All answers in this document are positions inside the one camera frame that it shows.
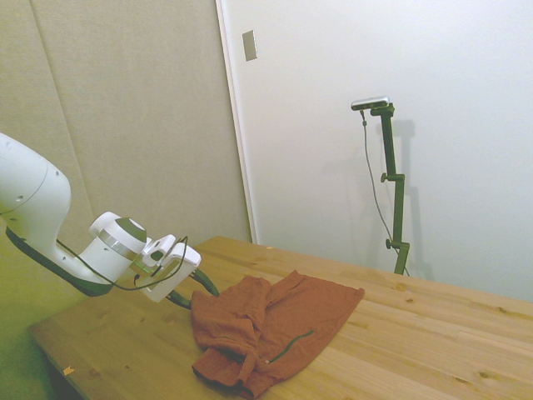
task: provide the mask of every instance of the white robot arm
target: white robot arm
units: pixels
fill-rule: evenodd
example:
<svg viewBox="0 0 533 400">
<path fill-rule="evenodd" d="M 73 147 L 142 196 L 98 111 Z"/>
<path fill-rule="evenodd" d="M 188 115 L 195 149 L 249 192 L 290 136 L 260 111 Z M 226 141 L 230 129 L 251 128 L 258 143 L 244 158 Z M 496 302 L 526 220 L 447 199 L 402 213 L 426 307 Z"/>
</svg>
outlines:
<svg viewBox="0 0 533 400">
<path fill-rule="evenodd" d="M 57 245 L 71 191 L 67 177 L 48 160 L 0 133 L 0 217 L 17 248 L 88 296 L 108 293 L 128 268 L 144 276 L 140 288 L 159 302 L 190 274 L 210 292 L 200 271 L 202 258 L 168 235 L 152 241 L 127 217 L 105 212 L 89 228 L 93 241 L 79 255 Z"/>
</svg>

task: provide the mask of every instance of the tabletop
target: tabletop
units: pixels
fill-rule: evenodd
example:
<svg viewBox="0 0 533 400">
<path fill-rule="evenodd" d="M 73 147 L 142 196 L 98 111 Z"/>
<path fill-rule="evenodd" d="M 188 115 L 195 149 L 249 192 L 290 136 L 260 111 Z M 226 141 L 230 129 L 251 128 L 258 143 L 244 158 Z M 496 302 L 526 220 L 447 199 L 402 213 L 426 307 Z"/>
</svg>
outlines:
<svg viewBox="0 0 533 400">
<path fill-rule="evenodd" d="M 220 291 L 246 275 L 276 283 L 297 270 L 365 297 L 321 354 L 261 400 L 533 398 L 533 303 L 215 237 L 195 249 Z M 177 291 L 205 290 L 186 279 Z M 87 399 L 238 398 L 197 377 L 205 349 L 190 312 L 113 289 L 30 327 Z"/>
</svg>

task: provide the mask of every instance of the red towel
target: red towel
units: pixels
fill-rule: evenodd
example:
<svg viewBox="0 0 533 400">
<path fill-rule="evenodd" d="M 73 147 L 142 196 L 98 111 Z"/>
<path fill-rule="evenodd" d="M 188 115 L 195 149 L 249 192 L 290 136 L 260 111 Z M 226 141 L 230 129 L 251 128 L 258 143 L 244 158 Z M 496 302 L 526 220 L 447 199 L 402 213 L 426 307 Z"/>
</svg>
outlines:
<svg viewBox="0 0 533 400">
<path fill-rule="evenodd" d="M 192 368 L 244 398 L 257 398 L 320 354 L 364 293 L 296 271 L 272 286 L 245 277 L 220 297 L 194 292 L 194 337 L 208 349 Z"/>
</svg>

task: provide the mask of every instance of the black cable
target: black cable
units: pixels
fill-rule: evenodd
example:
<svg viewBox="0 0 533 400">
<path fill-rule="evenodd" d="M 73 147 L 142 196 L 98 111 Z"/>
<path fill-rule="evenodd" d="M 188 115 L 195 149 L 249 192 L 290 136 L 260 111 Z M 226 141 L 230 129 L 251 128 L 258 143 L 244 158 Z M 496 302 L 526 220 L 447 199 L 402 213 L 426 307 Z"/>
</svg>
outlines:
<svg viewBox="0 0 533 400">
<path fill-rule="evenodd" d="M 385 222 L 385 218 L 383 217 L 383 214 L 381 213 L 381 208 L 380 208 L 380 204 L 379 202 L 377 201 L 377 195 L 376 195 L 376 185 L 374 183 L 374 174 L 372 173 L 372 168 L 370 166 L 370 158 L 368 157 L 368 145 L 367 145 L 367 133 L 366 133 L 366 119 L 365 119 L 365 112 L 364 110 L 359 110 L 359 112 L 361 113 L 361 116 L 363 118 L 363 129 L 365 131 L 365 155 L 366 155 L 366 165 L 368 166 L 368 172 L 370 173 L 370 181 L 372 183 L 372 193 L 374 194 L 374 203 L 376 204 L 376 207 L 377 207 L 377 212 L 380 214 L 380 218 L 381 218 L 381 221 L 383 222 L 383 225 L 385 226 L 385 229 L 386 229 L 386 232 L 387 234 L 389 235 L 389 240 L 392 242 L 392 235 L 391 235 L 391 231 L 389 230 L 389 227 L 387 226 L 386 222 Z M 398 249 L 397 248 L 394 248 L 394 251 L 396 252 L 396 255 L 399 254 L 398 252 Z M 409 271 L 407 271 L 407 267 L 404 267 L 404 269 L 406 270 L 406 273 L 407 273 L 407 276 L 410 277 L 411 275 L 409 274 Z"/>
<path fill-rule="evenodd" d="M 61 241 L 59 239 L 57 239 L 57 243 L 59 243 L 59 245 L 61 247 L 63 247 L 65 250 L 67 250 L 69 253 L 71 253 L 75 258 L 80 260 L 83 263 L 83 265 L 85 265 L 87 268 L 89 268 L 89 270 L 91 270 L 92 273 L 98 275 L 100 278 L 102 278 L 104 281 L 110 283 L 115 288 L 119 288 L 121 290 L 127 290 L 127 291 L 134 291 L 134 290 L 141 290 L 141 289 L 144 289 L 144 288 L 149 288 L 150 286 L 153 286 L 153 285 L 156 285 L 156 284 L 161 283 L 163 281 L 166 281 L 167 279 L 170 279 L 174 275 L 176 275 L 179 272 L 180 268 L 182 267 L 183 260 L 185 260 L 185 253 L 187 252 L 187 241 L 188 241 L 188 237 L 187 236 L 185 236 L 182 240 L 180 239 L 178 241 L 178 243 L 184 243 L 185 246 L 183 248 L 182 260 L 180 261 L 179 265 L 177 266 L 177 270 L 176 271 L 174 271 L 173 273 L 171 273 L 167 277 L 164 277 L 163 279 L 159 279 L 158 281 L 154 281 L 152 283 L 149 283 L 148 285 L 143 285 L 143 286 L 139 286 L 139 287 L 123 287 L 123 286 L 120 286 L 119 284 L 115 283 L 114 281 L 108 279 L 107 277 L 104 277 L 101 273 L 99 273 L 94 268 L 92 268 L 88 263 L 86 263 L 85 260 L 83 260 L 78 254 L 76 254 L 73 250 L 71 250 L 67 245 L 61 243 Z"/>
</svg>

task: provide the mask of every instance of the cloth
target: cloth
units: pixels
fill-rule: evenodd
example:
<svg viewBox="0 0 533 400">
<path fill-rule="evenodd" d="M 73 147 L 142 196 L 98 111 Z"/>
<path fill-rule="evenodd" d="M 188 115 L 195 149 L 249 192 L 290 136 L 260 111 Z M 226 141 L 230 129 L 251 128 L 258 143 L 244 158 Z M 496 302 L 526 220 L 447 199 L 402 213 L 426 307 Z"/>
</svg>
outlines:
<svg viewBox="0 0 533 400">
<path fill-rule="evenodd" d="M 297 271 L 274 285 L 245 277 L 219 297 L 194 292 L 194 338 L 208 349 L 192 369 L 244 398 L 257 398 L 318 356 L 364 293 Z"/>
</svg>

